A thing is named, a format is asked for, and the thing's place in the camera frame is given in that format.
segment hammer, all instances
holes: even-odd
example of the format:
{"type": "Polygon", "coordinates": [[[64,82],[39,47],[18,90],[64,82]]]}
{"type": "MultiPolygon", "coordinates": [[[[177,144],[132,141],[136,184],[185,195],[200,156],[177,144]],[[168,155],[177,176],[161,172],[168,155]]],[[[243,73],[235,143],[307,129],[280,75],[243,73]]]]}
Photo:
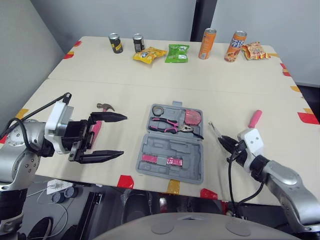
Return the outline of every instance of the hammer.
{"type": "MultiPolygon", "coordinates": [[[[107,103],[104,103],[104,104],[98,103],[96,105],[96,107],[98,109],[103,109],[104,112],[108,111],[109,109],[115,111],[115,109],[110,104],[107,104],[107,103]]],[[[92,146],[94,145],[94,143],[96,141],[98,133],[101,129],[101,125],[102,125],[102,121],[97,121],[96,124],[93,125],[93,127],[92,127],[91,131],[94,132],[93,139],[92,139],[92,146]]]]}
{"type": "Polygon", "coordinates": [[[96,107],[98,109],[103,109],[104,112],[108,111],[109,109],[111,109],[112,111],[115,111],[114,108],[110,104],[107,104],[107,103],[104,103],[104,104],[98,103],[96,105],[96,107]]]}

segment green snack bag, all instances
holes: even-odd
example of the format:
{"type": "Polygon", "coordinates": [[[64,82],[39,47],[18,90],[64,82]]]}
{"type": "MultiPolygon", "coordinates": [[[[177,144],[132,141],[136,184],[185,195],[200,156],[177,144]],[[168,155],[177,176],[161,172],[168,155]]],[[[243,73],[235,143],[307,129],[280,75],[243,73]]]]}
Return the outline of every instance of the green snack bag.
{"type": "Polygon", "coordinates": [[[189,45],[169,44],[169,53],[166,56],[166,63],[187,63],[187,51],[189,45]]]}

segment pink pliers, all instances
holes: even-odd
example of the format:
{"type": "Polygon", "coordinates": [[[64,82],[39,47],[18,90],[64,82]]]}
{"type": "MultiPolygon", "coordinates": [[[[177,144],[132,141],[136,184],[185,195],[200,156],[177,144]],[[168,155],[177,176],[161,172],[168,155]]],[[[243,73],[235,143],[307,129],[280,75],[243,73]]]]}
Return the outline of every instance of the pink pliers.
{"type": "Polygon", "coordinates": [[[170,124],[173,127],[170,128],[158,128],[156,126],[149,126],[149,129],[155,132],[162,132],[162,133],[171,133],[176,134],[177,132],[184,132],[184,133],[193,133],[194,136],[204,139],[201,135],[194,133],[194,128],[189,125],[180,125],[178,121],[175,120],[169,120],[163,117],[152,117],[151,121],[153,122],[163,122],[166,124],[170,124]]]}

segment white wall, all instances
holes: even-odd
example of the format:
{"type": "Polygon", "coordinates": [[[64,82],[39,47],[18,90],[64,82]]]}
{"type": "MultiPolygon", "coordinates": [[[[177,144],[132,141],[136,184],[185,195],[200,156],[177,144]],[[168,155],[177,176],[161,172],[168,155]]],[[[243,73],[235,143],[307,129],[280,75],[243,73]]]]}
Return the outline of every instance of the white wall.
{"type": "Polygon", "coordinates": [[[218,0],[211,27],[218,43],[246,31],[247,43],[275,49],[296,83],[319,87],[319,15],[319,0],[218,0]]]}
{"type": "Polygon", "coordinates": [[[82,36],[189,41],[196,0],[32,0],[66,53],[82,36]]]}
{"type": "Polygon", "coordinates": [[[62,57],[29,0],[0,0],[1,132],[62,57]]]}

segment yellow snack bag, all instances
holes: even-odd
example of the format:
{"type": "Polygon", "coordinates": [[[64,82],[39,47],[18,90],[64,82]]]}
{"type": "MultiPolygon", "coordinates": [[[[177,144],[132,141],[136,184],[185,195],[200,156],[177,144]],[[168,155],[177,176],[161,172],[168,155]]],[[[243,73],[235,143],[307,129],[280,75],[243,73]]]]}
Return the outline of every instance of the yellow snack bag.
{"type": "Polygon", "coordinates": [[[151,64],[155,58],[162,57],[167,54],[167,51],[156,49],[154,47],[148,47],[140,52],[136,52],[133,55],[133,59],[137,61],[142,61],[146,64],[151,64]]]}

